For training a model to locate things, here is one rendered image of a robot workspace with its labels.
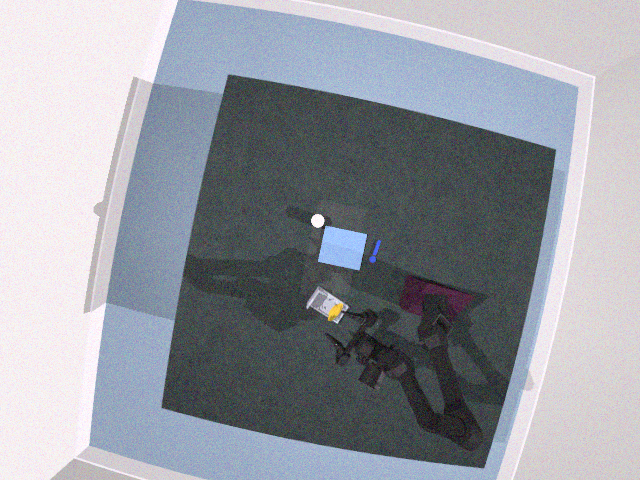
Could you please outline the yellow round plate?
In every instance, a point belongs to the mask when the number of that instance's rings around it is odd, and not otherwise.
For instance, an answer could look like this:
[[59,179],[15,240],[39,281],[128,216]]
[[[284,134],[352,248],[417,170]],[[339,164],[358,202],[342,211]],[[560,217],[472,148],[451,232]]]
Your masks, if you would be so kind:
[[329,317],[328,320],[332,321],[334,320],[337,315],[340,313],[341,309],[343,307],[343,304],[339,304],[339,305],[335,305],[331,308],[331,310],[329,311]]

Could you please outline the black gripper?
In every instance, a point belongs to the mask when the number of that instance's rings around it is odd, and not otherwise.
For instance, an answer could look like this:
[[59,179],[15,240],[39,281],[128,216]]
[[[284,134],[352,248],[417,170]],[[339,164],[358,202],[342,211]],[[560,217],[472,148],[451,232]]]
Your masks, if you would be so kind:
[[[344,367],[346,365],[346,363],[348,362],[348,360],[350,359],[350,352],[353,348],[355,348],[355,350],[357,348],[360,349],[361,345],[363,344],[363,342],[365,341],[365,333],[364,332],[368,327],[372,328],[374,326],[374,324],[376,323],[376,321],[378,320],[377,315],[370,310],[369,308],[366,310],[366,312],[364,313],[353,313],[353,312],[348,312],[348,311],[344,311],[341,310],[341,312],[345,315],[347,315],[348,317],[356,320],[359,324],[361,324],[360,328],[357,330],[357,332],[353,335],[353,337],[351,338],[351,340],[349,341],[349,343],[347,344],[346,347],[343,347],[343,343],[341,343],[339,340],[337,340],[335,337],[332,337],[331,335],[325,333],[326,337],[329,338],[329,340],[332,342],[332,344],[335,346],[336,348],[336,363],[340,366],[340,367]],[[358,334],[359,333],[359,334]],[[372,336],[371,336],[372,337]],[[373,338],[373,337],[372,337]],[[378,350],[380,349],[381,343],[376,340],[375,338],[373,338],[378,344],[377,347],[374,346],[373,350],[371,351],[373,354],[371,357],[368,356],[368,358],[374,358],[378,352]],[[352,343],[353,342],[353,343]]]

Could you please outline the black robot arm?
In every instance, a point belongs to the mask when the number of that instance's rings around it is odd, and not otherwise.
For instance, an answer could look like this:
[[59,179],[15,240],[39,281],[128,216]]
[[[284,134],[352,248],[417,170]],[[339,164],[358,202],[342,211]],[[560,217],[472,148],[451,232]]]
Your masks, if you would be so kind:
[[[367,333],[356,361],[365,365],[359,380],[373,390],[379,390],[387,375],[397,377],[406,398],[412,406],[418,425],[428,433],[450,439],[465,450],[474,451],[483,443],[483,433],[475,417],[469,411],[460,390],[453,365],[448,354],[448,336],[453,329],[448,317],[448,295],[426,294],[422,303],[422,318],[416,334],[420,346],[430,353],[444,398],[444,414],[434,413],[422,388],[416,380],[412,360],[397,345],[388,348],[381,343],[376,356],[369,362],[372,350],[379,344]],[[377,345],[378,344],[378,345]],[[367,364],[367,365],[366,365]]]

